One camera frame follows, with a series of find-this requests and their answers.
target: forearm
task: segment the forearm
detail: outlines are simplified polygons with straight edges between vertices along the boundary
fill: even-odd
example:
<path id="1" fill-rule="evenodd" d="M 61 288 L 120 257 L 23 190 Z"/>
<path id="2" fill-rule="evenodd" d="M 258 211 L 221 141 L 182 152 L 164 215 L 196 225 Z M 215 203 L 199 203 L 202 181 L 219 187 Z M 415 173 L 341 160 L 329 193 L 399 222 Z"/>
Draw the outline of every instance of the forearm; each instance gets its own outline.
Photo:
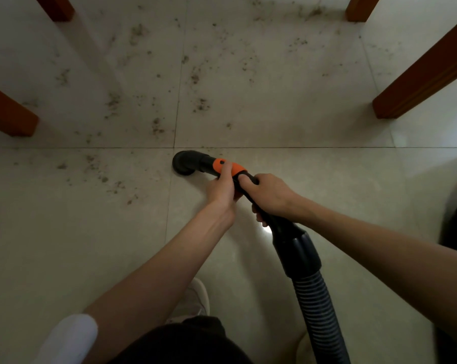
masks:
<path id="1" fill-rule="evenodd" d="M 313 229 L 457 338 L 457 251 L 298 198 L 289 218 Z"/>
<path id="2" fill-rule="evenodd" d="M 225 210 L 207 205 L 154 257 L 89 306 L 85 312 L 99 333 L 85 363 L 104 363 L 164 324 L 232 223 Z"/>

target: hand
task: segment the hand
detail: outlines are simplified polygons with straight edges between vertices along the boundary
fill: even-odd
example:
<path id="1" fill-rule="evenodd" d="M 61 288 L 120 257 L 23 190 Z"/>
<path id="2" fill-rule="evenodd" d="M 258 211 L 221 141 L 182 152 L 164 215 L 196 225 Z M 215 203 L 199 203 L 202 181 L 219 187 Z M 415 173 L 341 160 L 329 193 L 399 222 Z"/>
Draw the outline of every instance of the hand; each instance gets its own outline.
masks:
<path id="1" fill-rule="evenodd" d="M 215 205 L 235 220 L 235 203 L 241 196 L 242 194 L 235 191 L 233 184 L 232 162 L 225 161 L 220 177 L 213 179 L 207 185 L 208 204 Z"/>
<path id="2" fill-rule="evenodd" d="M 238 182 L 265 212 L 289 218 L 292 204 L 298 195 L 285 182 L 272 174 L 257 174 L 255 177 L 259 180 L 258 185 L 245 175 L 239 175 Z M 257 213 L 255 207 L 252 207 L 252 210 Z M 263 221 L 260 214 L 257 214 L 257 220 Z"/>

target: black pants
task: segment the black pants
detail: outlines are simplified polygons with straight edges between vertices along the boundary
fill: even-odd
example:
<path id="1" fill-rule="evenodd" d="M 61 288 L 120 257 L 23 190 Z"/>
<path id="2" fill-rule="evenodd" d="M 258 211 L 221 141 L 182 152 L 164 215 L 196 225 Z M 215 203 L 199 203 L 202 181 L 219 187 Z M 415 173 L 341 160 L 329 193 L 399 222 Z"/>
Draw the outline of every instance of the black pants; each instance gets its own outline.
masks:
<path id="1" fill-rule="evenodd" d="M 133 342 L 109 364 L 172 362 L 252 364 L 247 355 L 226 338 L 220 320 L 207 316 L 157 327 Z"/>

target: wooden leg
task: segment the wooden leg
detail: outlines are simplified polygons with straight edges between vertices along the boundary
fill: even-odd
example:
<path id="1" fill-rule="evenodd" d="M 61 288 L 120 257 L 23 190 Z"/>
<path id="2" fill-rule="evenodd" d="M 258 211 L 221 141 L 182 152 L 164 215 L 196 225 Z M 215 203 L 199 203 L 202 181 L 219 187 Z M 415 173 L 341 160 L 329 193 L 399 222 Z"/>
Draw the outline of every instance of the wooden leg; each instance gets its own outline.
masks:
<path id="1" fill-rule="evenodd" d="M 11 136 L 31 136 L 38 116 L 0 91 L 0 130 Z"/>
<path id="2" fill-rule="evenodd" d="M 37 0 L 43 10 L 54 22 L 69 22 L 72 20 L 75 9 L 68 0 Z"/>
<path id="3" fill-rule="evenodd" d="M 366 22 L 377 3 L 378 0 L 350 0 L 346 8 L 346 19 L 349 22 Z"/>
<path id="4" fill-rule="evenodd" d="M 457 79 L 457 25 L 373 100 L 379 119 L 396 119 Z"/>

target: floor tile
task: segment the floor tile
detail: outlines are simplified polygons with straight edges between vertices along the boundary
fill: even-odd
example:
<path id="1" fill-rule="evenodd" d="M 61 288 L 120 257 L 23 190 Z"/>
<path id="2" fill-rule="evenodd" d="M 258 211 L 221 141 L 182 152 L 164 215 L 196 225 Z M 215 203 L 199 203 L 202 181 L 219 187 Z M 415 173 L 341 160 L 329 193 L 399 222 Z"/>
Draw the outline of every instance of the floor tile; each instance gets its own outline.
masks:
<path id="1" fill-rule="evenodd" d="M 348 1 L 301 2 L 189 0 L 176 147 L 393 146 Z"/>
<path id="2" fill-rule="evenodd" d="M 417 221 L 437 242 L 444 217 L 457 207 L 457 148 L 399 148 Z"/>
<path id="3" fill-rule="evenodd" d="M 362 39 L 381 92 L 457 24 L 457 0 L 380 0 Z M 457 80 L 391 124 L 398 147 L 457 147 Z"/>
<path id="4" fill-rule="evenodd" d="M 172 149 L 0 149 L 0 363 L 164 244 Z"/>
<path id="5" fill-rule="evenodd" d="M 419 236 L 394 148 L 215 149 L 253 174 L 272 172 L 300 194 L 359 219 Z M 174 175 L 167 240 L 204 203 L 210 176 Z M 350 257 L 310 231 L 322 258 L 353 362 L 430 363 L 430 323 Z M 205 282 L 212 314 L 256 363 L 290 362 L 304 323 L 291 282 L 271 245 L 271 235 L 239 202 L 235 225 L 198 276 Z"/>
<path id="6" fill-rule="evenodd" d="M 59 24 L 0 2 L 0 89 L 40 117 L 0 147 L 172 147 L 186 0 L 72 2 Z"/>

